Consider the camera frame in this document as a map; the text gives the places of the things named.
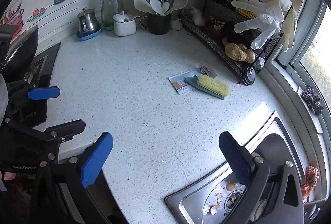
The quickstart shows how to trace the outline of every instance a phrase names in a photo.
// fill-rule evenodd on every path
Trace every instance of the oven mitt sticker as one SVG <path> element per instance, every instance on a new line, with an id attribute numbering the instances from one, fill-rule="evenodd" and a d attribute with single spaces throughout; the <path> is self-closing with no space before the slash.
<path id="1" fill-rule="evenodd" d="M 274 0 L 267 3 L 250 0 L 250 4 L 232 1 L 231 4 L 234 7 L 256 14 L 255 19 L 239 22 L 233 27 L 237 33 L 250 29 L 259 29 L 261 31 L 261 34 L 251 43 L 252 49 L 261 48 L 273 34 L 280 32 L 285 18 L 284 14 L 292 6 L 291 0 Z"/>

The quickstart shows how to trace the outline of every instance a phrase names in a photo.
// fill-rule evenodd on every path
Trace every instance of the fruit sticker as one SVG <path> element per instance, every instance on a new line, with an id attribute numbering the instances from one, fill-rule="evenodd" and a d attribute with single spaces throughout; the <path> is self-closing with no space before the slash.
<path id="1" fill-rule="evenodd" d="M 33 14 L 29 17 L 28 22 L 32 22 L 34 20 L 36 20 L 37 18 L 41 17 L 45 12 L 46 12 L 46 8 L 42 7 L 40 10 L 36 9 Z"/>

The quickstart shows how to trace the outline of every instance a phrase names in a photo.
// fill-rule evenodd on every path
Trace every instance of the orange cloth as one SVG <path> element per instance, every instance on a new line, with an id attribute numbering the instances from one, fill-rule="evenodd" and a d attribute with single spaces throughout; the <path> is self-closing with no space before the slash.
<path id="1" fill-rule="evenodd" d="M 306 199 L 317 185 L 319 179 L 318 169 L 313 166 L 306 168 L 306 183 L 301 187 L 302 199 Z"/>

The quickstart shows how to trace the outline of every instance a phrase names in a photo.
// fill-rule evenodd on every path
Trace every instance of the blue brush handle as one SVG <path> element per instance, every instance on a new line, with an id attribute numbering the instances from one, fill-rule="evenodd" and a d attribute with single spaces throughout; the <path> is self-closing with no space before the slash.
<path id="1" fill-rule="evenodd" d="M 203 92 L 206 92 L 206 93 L 208 93 L 208 94 L 210 94 L 210 95 L 213 95 L 213 96 L 215 96 L 215 97 L 217 97 L 217 98 L 219 98 L 219 99 L 221 99 L 221 100 L 224 100 L 224 97 L 222 97 L 222 96 L 220 96 L 220 95 L 218 95 L 218 94 L 216 94 L 216 93 L 214 93 L 214 92 L 211 92 L 211 91 L 209 91 L 209 90 L 206 90 L 206 89 L 204 89 L 204 88 L 198 86 L 198 85 L 197 85 L 197 81 L 198 81 L 198 77 L 186 77 L 186 78 L 184 79 L 184 82 L 186 82 L 186 83 L 192 85 L 193 87 L 195 87 L 195 88 L 197 88 L 197 89 L 199 89 L 199 90 L 201 90 L 201 91 L 203 91 Z"/>
<path id="2" fill-rule="evenodd" d="M 97 146 L 82 166 L 80 181 L 84 188 L 94 184 L 110 151 L 113 149 L 113 137 L 110 133 L 104 132 L 100 138 L 97 140 Z"/>
<path id="3" fill-rule="evenodd" d="M 56 98 L 60 95 L 58 87 L 38 87 L 28 92 L 28 98 L 32 100 L 43 100 Z"/>

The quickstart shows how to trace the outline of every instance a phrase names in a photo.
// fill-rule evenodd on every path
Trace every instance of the kitchen countertop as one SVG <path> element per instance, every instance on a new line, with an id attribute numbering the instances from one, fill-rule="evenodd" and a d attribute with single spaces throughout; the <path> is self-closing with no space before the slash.
<path id="1" fill-rule="evenodd" d="M 199 64 L 231 87 L 225 100 L 193 90 L 179 95 L 168 77 Z M 129 223 L 177 223 L 164 198 L 220 166 L 218 137 L 229 131 L 243 145 L 277 110 L 289 119 L 257 77 L 251 86 L 184 29 L 163 36 L 138 29 L 119 38 L 102 31 L 79 42 L 62 40 L 48 101 L 46 127 L 82 119 L 86 129 L 60 146 L 60 158 L 81 153 L 104 131 L 114 148 L 103 166 L 110 190 Z"/>

